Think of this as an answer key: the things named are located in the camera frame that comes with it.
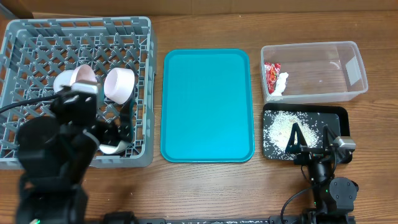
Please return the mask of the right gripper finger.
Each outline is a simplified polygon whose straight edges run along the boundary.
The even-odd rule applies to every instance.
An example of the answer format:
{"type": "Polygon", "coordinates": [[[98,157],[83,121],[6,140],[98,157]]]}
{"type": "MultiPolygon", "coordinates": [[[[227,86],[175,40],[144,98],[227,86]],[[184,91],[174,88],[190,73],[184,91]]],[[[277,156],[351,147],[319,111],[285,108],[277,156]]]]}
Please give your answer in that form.
{"type": "Polygon", "coordinates": [[[322,148],[330,149],[334,146],[333,141],[338,137],[338,135],[331,130],[328,125],[324,125],[323,127],[323,136],[322,136],[322,148]]]}
{"type": "Polygon", "coordinates": [[[292,131],[285,148],[286,154],[299,154],[308,149],[307,142],[302,134],[298,123],[292,125],[292,131]]]}

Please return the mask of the cooked rice pile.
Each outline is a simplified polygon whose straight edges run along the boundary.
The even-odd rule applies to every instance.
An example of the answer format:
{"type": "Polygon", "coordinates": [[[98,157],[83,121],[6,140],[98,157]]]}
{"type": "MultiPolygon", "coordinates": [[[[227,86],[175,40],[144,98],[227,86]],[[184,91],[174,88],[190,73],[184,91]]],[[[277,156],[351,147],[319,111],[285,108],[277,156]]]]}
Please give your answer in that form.
{"type": "Polygon", "coordinates": [[[292,126],[294,123],[304,136],[308,147],[319,147],[322,134],[314,118],[319,113],[265,110],[263,114],[263,153],[267,159],[292,160],[292,154],[286,154],[292,126]]]}

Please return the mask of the white paper cup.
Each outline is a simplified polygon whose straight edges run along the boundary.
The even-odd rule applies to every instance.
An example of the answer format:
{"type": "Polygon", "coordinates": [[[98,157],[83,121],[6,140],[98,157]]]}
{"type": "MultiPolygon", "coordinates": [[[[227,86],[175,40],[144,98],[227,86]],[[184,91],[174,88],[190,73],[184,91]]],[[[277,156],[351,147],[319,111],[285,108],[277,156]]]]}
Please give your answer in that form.
{"type": "Polygon", "coordinates": [[[100,144],[99,150],[103,154],[111,155],[111,154],[120,154],[125,153],[126,149],[131,145],[131,143],[126,141],[120,141],[116,146],[111,146],[107,144],[100,144]]]}

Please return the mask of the grey bowl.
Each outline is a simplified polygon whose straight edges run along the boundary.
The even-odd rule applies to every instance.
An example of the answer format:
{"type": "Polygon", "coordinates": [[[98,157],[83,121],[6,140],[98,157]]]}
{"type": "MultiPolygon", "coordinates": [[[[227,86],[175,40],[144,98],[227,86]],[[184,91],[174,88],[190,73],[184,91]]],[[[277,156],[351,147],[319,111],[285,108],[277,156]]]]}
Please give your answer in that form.
{"type": "Polygon", "coordinates": [[[72,80],[73,70],[65,70],[62,73],[58,74],[55,77],[53,82],[53,90],[55,93],[58,93],[63,89],[64,86],[71,86],[70,83],[72,80]]]}

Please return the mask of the small pink bowl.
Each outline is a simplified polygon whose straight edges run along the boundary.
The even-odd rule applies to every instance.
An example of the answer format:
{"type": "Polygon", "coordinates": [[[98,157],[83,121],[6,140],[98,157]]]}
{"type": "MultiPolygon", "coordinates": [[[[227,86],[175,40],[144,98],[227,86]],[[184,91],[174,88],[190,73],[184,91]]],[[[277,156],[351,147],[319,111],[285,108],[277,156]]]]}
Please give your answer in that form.
{"type": "Polygon", "coordinates": [[[127,68],[113,68],[104,81],[105,96],[117,104],[127,102],[136,85],[136,74],[127,68]]]}

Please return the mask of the white tissue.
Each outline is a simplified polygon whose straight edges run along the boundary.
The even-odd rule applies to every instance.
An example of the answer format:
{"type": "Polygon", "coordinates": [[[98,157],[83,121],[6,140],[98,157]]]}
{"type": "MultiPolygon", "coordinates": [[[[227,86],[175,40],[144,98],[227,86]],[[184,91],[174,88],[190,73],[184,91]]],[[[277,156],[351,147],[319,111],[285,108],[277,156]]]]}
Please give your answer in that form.
{"type": "Polygon", "coordinates": [[[287,72],[280,73],[275,83],[274,91],[271,93],[272,96],[281,96],[286,88],[287,78],[289,74],[287,72]]]}

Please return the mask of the red snack wrapper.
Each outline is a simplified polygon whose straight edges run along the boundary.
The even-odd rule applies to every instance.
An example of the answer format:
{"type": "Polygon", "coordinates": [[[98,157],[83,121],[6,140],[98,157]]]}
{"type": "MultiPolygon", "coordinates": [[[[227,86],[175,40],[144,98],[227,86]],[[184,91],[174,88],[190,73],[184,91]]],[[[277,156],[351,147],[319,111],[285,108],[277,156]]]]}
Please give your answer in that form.
{"type": "Polygon", "coordinates": [[[281,65],[279,63],[265,62],[264,68],[266,71],[266,84],[269,93],[273,93],[275,90],[275,83],[278,79],[281,65]]]}

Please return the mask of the large white plate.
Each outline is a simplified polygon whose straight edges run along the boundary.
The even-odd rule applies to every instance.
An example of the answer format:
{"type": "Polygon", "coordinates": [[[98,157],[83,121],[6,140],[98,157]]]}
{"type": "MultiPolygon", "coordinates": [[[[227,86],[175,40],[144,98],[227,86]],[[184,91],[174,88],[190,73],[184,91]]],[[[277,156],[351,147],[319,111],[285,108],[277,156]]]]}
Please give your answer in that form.
{"type": "Polygon", "coordinates": [[[74,69],[69,81],[69,85],[72,86],[75,82],[80,80],[97,82],[96,75],[89,65],[83,64],[74,69]]]}

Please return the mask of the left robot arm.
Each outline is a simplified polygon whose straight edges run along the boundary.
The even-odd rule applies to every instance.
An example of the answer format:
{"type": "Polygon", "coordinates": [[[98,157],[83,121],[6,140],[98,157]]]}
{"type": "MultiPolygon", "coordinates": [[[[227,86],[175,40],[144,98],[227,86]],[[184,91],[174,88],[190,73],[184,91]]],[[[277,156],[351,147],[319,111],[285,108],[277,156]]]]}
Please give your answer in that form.
{"type": "Polygon", "coordinates": [[[31,119],[16,134],[25,170],[16,223],[84,223],[82,179],[100,144],[132,141],[133,105],[124,104],[116,125],[97,118],[97,93],[61,91],[49,99],[53,116],[31,119]]]}

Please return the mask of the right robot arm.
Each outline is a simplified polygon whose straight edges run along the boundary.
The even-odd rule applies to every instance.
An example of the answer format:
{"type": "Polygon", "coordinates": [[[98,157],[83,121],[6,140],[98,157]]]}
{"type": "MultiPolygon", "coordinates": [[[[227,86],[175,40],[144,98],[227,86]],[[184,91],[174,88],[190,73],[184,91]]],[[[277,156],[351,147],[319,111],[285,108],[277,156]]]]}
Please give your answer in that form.
{"type": "Polygon", "coordinates": [[[355,149],[351,137],[337,136],[327,125],[323,127],[322,147],[308,147],[300,126],[294,123],[285,152],[295,156],[295,165],[308,168],[306,180],[310,187],[284,203],[280,219],[284,221],[285,208],[293,199],[311,190],[315,207],[304,211],[299,223],[354,223],[348,214],[354,210],[358,184],[346,177],[336,177],[335,170],[337,165],[351,162],[355,149]]]}

